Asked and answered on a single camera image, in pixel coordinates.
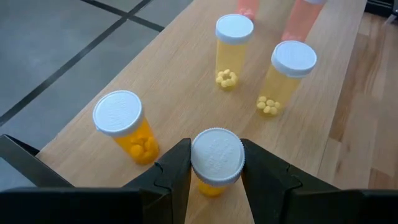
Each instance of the gray floor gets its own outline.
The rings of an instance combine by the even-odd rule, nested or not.
[[[124,12],[140,3],[98,1]],[[190,2],[153,0],[134,16],[165,27]],[[42,149],[158,34],[150,23],[129,19],[109,34],[120,18],[81,0],[0,1],[0,121],[12,115],[0,122],[0,134]],[[92,48],[90,42],[104,33],[107,38]],[[86,49],[88,54],[70,67]],[[45,88],[24,105],[39,85]]]

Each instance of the yellow bottle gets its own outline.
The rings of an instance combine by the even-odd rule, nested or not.
[[[241,175],[243,144],[231,131],[207,129],[192,142],[191,163],[200,180],[199,191],[209,197],[219,196]]]
[[[154,162],[159,146],[144,116],[141,100],[130,91],[109,93],[93,111],[98,131],[111,136],[140,165]]]
[[[216,84],[221,89],[232,90],[237,85],[253,30],[253,22],[240,14],[228,14],[218,19]]]
[[[317,54],[307,44],[283,41],[271,56],[271,65],[256,101],[256,109],[269,116],[280,114],[317,62]]]

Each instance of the white child-resistant cap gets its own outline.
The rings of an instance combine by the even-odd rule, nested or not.
[[[304,0],[304,1],[312,3],[312,4],[323,4],[326,2],[326,0]]]
[[[134,93],[118,90],[108,93],[95,105],[93,120],[98,131],[108,136],[125,136],[144,119],[141,100]]]
[[[307,44],[287,40],[275,47],[271,63],[276,70],[290,78],[303,78],[317,63],[317,54]]]
[[[235,183],[244,165],[241,140],[223,128],[211,128],[200,133],[192,142],[193,171],[204,183],[225,186]]]
[[[220,41],[238,45],[244,44],[252,36],[253,22],[240,14],[228,14],[222,16],[216,23],[216,36]]]

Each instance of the wooden tabletop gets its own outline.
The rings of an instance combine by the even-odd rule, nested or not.
[[[215,22],[236,5],[194,0],[37,157],[75,186],[120,187],[137,177],[149,166],[135,165],[91,118],[103,95],[131,90],[143,101],[161,154],[181,138],[222,127],[317,175],[366,0],[327,2],[307,39],[317,66],[285,113],[265,120],[256,97],[293,2],[261,1],[239,86],[225,93],[214,81]],[[187,223],[253,222],[240,180],[216,199],[200,195],[195,184],[193,178]]]

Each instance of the plastic bottle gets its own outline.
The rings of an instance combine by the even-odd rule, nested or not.
[[[326,0],[296,0],[282,40],[304,42]]]
[[[111,136],[140,165],[154,162],[159,146],[144,116],[141,100],[130,91],[111,92],[93,111],[98,131]]]
[[[192,142],[191,163],[199,178],[199,191],[209,197],[220,195],[240,177],[244,165],[241,140],[223,128],[211,128]]]
[[[317,55],[307,44],[295,40],[278,44],[272,53],[271,65],[257,98],[256,109],[261,114],[278,115],[316,62]]]
[[[232,90],[237,85],[253,30],[251,20],[240,14],[229,14],[218,19],[216,84],[223,90]]]
[[[259,10],[259,4],[259,0],[238,0],[238,9],[236,13],[244,15],[253,21]]]

